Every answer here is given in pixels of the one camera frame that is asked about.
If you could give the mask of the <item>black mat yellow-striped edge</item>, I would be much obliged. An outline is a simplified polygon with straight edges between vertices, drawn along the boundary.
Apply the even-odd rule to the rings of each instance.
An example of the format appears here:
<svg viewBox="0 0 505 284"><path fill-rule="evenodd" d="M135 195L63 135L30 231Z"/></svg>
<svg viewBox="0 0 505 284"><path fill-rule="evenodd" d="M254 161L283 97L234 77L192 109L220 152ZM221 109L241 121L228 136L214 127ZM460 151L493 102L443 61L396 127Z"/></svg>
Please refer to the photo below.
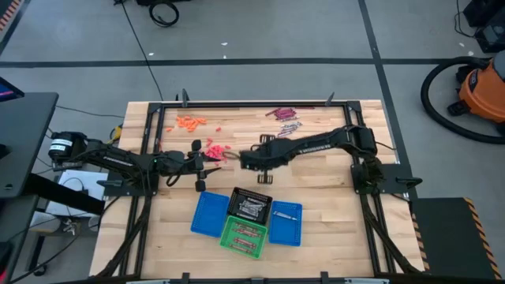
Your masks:
<svg viewBox="0 0 505 284"><path fill-rule="evenodd" d="M469 198L424 198L410 202L425 272L501 280L498 264Z"/></svg>

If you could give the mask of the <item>black desk foot bar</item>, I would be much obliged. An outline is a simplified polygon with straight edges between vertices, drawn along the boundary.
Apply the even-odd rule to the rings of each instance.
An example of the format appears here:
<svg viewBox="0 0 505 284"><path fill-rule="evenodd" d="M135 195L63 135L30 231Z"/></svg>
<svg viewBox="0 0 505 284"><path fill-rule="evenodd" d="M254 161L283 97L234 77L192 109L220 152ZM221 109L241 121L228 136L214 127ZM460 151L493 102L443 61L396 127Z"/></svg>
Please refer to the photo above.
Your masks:
<svg viewBox="0 0 505 284"><path fill-rule="evenodd" d="M105 208L103 200L74 191L36 174L29 174L23 194L36 195L94 215L101 215Z"/></svg>

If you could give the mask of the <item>black desk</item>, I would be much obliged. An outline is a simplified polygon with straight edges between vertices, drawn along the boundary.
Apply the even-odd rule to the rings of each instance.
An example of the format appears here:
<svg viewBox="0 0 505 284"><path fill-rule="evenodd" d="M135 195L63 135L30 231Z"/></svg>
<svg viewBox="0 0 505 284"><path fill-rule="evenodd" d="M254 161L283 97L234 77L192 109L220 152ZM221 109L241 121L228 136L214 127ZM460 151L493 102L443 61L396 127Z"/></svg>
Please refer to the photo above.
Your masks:
<svg viewBox="0 0 505 284"><path fill-rule="evenodd" d="M58 94L27 93L0 103L0 144L9 153L0 158L0 199L28 192L32 168L54 114Z"/></svg>

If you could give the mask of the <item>laptop screen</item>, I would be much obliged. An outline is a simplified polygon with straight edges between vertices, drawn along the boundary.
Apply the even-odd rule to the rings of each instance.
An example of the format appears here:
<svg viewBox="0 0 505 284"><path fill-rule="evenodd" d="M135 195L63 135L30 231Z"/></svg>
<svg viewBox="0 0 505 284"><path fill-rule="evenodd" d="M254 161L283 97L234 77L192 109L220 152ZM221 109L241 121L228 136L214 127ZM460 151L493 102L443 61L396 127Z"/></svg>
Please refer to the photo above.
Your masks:
<svg viewBox="0 0 505 284"><path fill-rule="evenodd" d="M23 98L24 93L10 82L0 77L0 102Z"/></svg>

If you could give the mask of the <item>bunch of keys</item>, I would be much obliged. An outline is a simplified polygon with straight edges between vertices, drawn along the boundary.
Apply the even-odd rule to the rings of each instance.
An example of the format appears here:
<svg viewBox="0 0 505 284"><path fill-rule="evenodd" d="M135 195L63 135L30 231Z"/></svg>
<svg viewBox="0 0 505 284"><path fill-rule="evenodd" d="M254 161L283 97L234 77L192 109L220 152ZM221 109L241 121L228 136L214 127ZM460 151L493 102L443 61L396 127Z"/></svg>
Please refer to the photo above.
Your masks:
<svg viewBox="0 0 505 284"><path fill-rule="evenodd" d="M64 219L62 221L62 232L76 236L80 233L80 222L77 219Z"/></svg>

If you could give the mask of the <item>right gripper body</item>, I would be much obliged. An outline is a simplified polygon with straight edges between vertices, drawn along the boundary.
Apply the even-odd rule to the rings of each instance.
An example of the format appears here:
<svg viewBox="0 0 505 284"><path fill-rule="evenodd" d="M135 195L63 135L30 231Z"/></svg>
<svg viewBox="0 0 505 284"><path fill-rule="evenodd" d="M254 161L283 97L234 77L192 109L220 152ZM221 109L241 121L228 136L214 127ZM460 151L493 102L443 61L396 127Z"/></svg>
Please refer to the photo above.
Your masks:
<svg viewBox="0 0 505 284"><path fill-rule="evenodd" d="M259 172L258 184L271 185L273 176L270 170L286 166L290 161L290 139L262 134L260 144L249 150L240 151L240 166L243 170Z"/></svg>

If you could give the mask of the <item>green plastic basket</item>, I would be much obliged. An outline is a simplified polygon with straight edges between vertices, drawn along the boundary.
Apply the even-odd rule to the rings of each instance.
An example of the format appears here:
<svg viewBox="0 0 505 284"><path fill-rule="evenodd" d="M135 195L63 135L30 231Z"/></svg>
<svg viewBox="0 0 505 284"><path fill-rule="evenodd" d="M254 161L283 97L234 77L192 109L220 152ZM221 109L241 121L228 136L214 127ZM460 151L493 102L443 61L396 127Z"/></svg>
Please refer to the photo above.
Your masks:
<svg viewBox="0 0 505 284"><path fill-rule="evenodd" d="M260 237L249 237L249 236L245 236L243 234L238 234L238 233L232 231L233 229L237 229L237 224L243 224L246 226L251 226L251 227L257 228L258 231L256 231L256 233L259 234ZM247 256L247 257L257 260L262 255L264 243L265 243L265 240L267 239L267 233L268 233L268 230L267 230L266 226L262 226L260 224L256 224L254 222L250 222L245 219L240 219L238 217L234 217L234 216L230 215L226 219L225 227L223 229L223 233L220 238L219 245L222 248L228 249L233 252L237 252L239 254L242 254L244 256ZM236 238L236 237L244 238L249 241L253 241L256 244L256 247L250 248L250 247L246 247L244 245L239 245L234 242L234 238ZM233 249L233 248L229 247L230 244L238 245L243 248L247 248L247 249L251 250L252 253L245 253L245 252L241 252L236 249Z"/></svg>

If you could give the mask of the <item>black computer tower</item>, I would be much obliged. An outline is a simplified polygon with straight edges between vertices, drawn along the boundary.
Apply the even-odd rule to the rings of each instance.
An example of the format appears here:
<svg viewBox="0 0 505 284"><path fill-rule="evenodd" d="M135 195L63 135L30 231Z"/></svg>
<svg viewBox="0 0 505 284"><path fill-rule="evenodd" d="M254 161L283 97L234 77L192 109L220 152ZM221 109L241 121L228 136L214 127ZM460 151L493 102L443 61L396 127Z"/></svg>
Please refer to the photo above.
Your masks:
<svg viewBox="0 0 505 284"><path fill-rule="evenodd" d="M505 0L470 0L463 10L456 0L456 10L454 30L459 35L475 39L486 54L505 50ZM462 30L461 16L475 28L472 34Z"/></svg>

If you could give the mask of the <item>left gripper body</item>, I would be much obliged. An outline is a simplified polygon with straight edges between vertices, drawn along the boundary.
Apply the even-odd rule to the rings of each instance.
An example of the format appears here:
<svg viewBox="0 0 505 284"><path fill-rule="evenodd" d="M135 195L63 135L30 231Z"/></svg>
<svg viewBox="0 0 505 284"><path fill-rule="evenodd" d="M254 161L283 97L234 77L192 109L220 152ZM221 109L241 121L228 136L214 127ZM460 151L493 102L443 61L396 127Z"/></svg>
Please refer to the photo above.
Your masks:
<svg viewBox="0 0 505 284"><path fill-rule="evenodd" d="M204 182L204 157L200 151L202 148L201 140L194 140L191 144L191 151L188 157L182 156L181 159L171 159L174 168L166 180L166 185L172 187L182 175L196 175L195 189L197 192L204 192L206 185Z"/></svg>

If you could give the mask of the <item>black plastic basket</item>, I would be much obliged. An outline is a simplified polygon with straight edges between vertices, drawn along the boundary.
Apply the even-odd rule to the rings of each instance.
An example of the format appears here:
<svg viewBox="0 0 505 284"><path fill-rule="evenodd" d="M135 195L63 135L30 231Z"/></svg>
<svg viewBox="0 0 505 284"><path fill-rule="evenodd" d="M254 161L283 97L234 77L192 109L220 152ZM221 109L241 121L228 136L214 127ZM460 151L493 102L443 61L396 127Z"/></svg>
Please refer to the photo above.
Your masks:
<svg viewBox="0 0 505 284"><path fill-rule="evenodd" d="M259 222L255 222L260 225L265 225L267 223L267 219L271 209L271 203L273 201L273 198L270 196L265 196L257 192L235 187L230 197L230 203L227 209L227 213L235 217L238 217L238 214L245 215L239 213L240 211L239 204L242 203L244 200L247 200L248 198L267 203L266 206L264 207L264 211L262 211L265 214L265 216L262 219L258 219Z"/></svg>

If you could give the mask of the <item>white flat box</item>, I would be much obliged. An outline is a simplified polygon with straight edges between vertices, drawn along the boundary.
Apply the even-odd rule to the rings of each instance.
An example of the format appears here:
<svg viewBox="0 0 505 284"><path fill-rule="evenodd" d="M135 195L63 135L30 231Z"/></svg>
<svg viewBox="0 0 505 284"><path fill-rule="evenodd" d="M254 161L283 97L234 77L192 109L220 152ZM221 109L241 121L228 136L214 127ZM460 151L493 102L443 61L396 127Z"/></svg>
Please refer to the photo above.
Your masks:
<svg viewBox="0 0 505 284"><path fill-rule="evenodd" d="M86 193L88 196L104 201L104 187L98 181L104 181L108 174L101 172L67 170L57 179L58 184L76 192ZM57 216L76 216L80 218L94 217L92 213L85 213L73 207L49 201L45 212Z"/></svg>

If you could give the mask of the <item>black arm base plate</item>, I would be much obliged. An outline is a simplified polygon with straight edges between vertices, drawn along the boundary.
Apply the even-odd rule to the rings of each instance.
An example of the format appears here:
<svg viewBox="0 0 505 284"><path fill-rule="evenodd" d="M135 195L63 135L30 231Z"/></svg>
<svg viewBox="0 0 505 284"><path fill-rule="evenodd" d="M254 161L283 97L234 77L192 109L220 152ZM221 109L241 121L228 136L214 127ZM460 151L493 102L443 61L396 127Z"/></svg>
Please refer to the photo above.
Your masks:
<svg viewBox="0 0 505 284"><path fill-rule="evenodd" d="M401 164L381 164L372 170L364 163L352 165L351 175L357 194L407 193L423 181Z"/></svg>
<svg viewBox="0 0 505 284"><path fill-rule="evenodd" d="M158 192L159 175L138 166L103 166L108 170L104 187L105 196L154 196Z"/></svg>

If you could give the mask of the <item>blue plastic basket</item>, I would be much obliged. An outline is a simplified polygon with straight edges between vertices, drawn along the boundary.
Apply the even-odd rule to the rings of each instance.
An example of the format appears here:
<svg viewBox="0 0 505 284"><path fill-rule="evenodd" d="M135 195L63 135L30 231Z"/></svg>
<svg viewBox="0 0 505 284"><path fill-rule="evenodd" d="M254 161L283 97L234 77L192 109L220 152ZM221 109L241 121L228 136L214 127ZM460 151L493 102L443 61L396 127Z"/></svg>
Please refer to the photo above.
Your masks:
<svg viewBox="0 0 505 284"><path fill-rule="evenodd" d="M274 211L280 211L297 218L297 221L280 218L273 215ZM303 207L298 203L274 201L271 205L271 217L269 222L269 242L277 245L299 247L301 245Z"/></svg>
<svg viewBox="0 0 505 284"><path fill-rule="evenodd" d="M229 202L228 196L202 192L196 205L190 230L210 237L221 237Z"/></svg>

